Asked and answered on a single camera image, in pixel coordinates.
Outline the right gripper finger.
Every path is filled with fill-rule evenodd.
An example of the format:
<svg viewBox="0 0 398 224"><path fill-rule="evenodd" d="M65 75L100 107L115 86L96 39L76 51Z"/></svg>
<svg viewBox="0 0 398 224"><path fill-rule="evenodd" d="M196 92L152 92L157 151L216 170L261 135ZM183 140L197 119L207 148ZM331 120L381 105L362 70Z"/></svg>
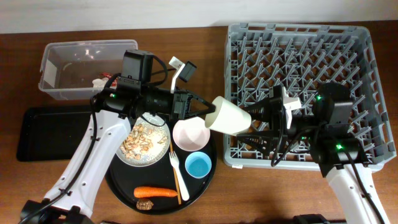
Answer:
<svg viewBox="0 0 398 224"><path fill-rule="evenodd" d="M256 131L238 134L237 140L260 152L271 152L275 149L275 132L273 130Z"/></svg>
<svg viewBox="0 0 398 224"><path fill-rule="evenodd" d="M274 100L264 98L252 105L244 107L244 111L249 113L252 120L271 121L273 115Z"/></svg>

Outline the cream white cup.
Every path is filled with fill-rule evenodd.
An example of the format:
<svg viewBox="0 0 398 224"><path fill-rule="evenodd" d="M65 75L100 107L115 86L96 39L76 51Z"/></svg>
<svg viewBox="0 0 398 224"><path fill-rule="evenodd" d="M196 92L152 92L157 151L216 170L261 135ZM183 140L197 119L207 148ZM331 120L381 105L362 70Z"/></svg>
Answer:
<svg viewBox="0 0 398 224"><path fill-rule="evenodd" d="M219 133L236 136L246 132L251 125L251 115L232 102L217 96L215 111L205 116L205 127Z"/></svg>

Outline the pink bowl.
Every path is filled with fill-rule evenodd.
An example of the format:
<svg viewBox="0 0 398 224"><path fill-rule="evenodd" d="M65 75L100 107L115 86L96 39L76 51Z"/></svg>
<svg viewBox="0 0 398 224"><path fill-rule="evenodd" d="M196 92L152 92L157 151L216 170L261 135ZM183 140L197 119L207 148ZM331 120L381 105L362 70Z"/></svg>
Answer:
<svg viewBox="0 0 398 224"><path fill-rule="evenodd" d="M172 136L174 143L188 152L199 151L210 140L210 130L205 127L205 120L194 117L180 120L175 123Z"/></svg>

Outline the blue cup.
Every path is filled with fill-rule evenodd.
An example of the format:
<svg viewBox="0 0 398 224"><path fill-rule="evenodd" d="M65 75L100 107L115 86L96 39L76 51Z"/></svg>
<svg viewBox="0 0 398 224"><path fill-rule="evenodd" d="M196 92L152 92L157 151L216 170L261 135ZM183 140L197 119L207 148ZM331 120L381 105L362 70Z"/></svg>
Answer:
<svg viewBox="0 0 398 224"><path fill-rule="evenodd" d="M210 173L211 168L211 159L204 152L193 152L185 160L185 170L196 179L204 178Z"/></svg>

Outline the white plastic fork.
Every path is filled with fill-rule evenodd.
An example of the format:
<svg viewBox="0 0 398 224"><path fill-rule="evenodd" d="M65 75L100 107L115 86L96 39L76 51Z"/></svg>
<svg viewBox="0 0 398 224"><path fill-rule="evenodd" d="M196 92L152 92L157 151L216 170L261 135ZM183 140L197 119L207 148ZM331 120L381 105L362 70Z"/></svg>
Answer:
<svg viewBox="0 0 398 224"><path fill-rule="evenodd" d="M175 151L169 152L169 158L170 158L170 163L171 163L172 167L175 169L175 172L176 172L176 175L177 175L178 186L179 186L179 189L180 189L181 198L184 201L188 201L189 198L190 198L190 195L188 193L185 181L184 181L184 179L182 177L182 174L181 174L181 171L180 171L180 162L179 162L179 159L178 159L177 154L175 153Z"/></svg>

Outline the red snack wrapper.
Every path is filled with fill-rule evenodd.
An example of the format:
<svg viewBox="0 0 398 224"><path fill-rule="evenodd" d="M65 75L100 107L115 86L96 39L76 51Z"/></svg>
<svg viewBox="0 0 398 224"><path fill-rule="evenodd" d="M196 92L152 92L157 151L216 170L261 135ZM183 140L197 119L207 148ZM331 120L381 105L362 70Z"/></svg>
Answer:
<svg viewBox="0 0 398 224"><path fill-rule="evenodd" d="M108 72L100 73L101 79L102 79L103 81L105 81L105 82L107 82L112 76L113 76L112 73L108 73ZM118 82L118 79L116 78L116 79L112 82L111 86L112 86L112 87L116 87L116 86L117 86L117 82Z"/></svg>

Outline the wooden chopstick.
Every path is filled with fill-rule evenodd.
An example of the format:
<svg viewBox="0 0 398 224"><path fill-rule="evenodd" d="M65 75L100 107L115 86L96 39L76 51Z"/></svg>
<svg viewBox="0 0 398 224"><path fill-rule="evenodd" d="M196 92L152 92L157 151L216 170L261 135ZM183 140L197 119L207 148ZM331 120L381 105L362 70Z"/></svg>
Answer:
<svg viewBox="0 0 398 224"><path fill-rule="evenodd" d="M181 205L182 204L182 198L181 198L181 193L180 193L180 187L179 187L179 182L178 182L178 177L177 177L177 171L175 169L175 166L172 163L172 156L174 153L174 149L173 149L173 144L172 141L170 142L170 163L173 167L173 172L174 172L174 179L175 179L175 186L176 186L176 191L177 191L177 200L178 200L178 204Z"/></svg>

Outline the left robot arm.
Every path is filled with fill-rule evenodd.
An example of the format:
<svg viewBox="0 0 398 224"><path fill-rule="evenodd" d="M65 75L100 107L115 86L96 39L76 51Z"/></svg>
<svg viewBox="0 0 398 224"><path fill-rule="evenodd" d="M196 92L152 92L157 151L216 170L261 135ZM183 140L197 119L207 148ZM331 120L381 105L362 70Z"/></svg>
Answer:
<svg viewBox="0 0 398 224"><path fill-rule="evenodd" d="M160 89L161 82L150 80L156 60L148 51L125 51L122 71L90 98L90 122L67 168L43 201L25 203L21 223L91 223L103 177L138 118L148 112L180 120L215 111L188 90Z"/></svg>

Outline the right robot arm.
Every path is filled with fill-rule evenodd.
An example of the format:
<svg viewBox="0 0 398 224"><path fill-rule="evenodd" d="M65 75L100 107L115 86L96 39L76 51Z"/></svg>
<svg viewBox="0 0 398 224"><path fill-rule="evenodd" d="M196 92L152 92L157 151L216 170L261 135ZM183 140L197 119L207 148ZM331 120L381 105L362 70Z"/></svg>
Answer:
<svg viewBox="0 0 398 224"><path fill-rule="evenodd" d="M237 134L236 139L271 155L271 166L276 166L295 143L307 141L309 153L337 196L346 222L389 223L374 187L370 161L359 140L348 132L353 107L350 90L338 83L323 84L311 116L292 114L301 102L289 97L284 86L273 86L269 93L244 110L270 128Z"/></svg>

